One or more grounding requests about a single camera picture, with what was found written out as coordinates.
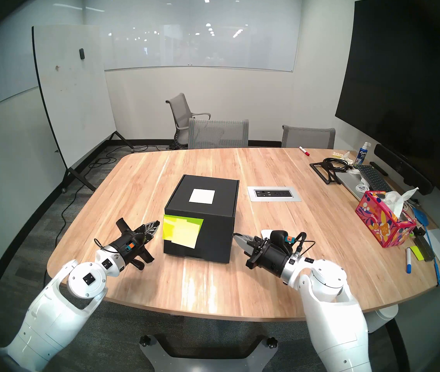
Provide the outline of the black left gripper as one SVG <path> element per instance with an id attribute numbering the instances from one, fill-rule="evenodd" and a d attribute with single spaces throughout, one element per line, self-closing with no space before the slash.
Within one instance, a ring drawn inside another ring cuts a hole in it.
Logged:
<path id="1" fill-rule="evenodd" d="M 116 225 L 121 232 L 121 236 L 111 242 L 108 246 L 119 253 L 125 265 L 133 264 L 139 270 L 143 270 L 144 263 L 151 263 L 154 257 L 146 249 L 145 245 L 150 242 L 155 235 L 160 221 L 153 221 L 143 224 L 132 230 L 123 218 L 120 218 Z"/>

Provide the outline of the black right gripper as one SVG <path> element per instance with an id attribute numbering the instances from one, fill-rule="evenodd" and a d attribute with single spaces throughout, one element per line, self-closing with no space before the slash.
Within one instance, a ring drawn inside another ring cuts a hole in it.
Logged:
<path id="1" fill-rule="evenodd" d="M 248 256 L 246 266 L 249 269 L 260 267 L 278 278 L 291 278 L 296 263 L 303 255 L 306 237 L 306 232 L 293 237 L 287 231 L 271 231 L 268 238 L 233 234 L 235 242 Z"/>

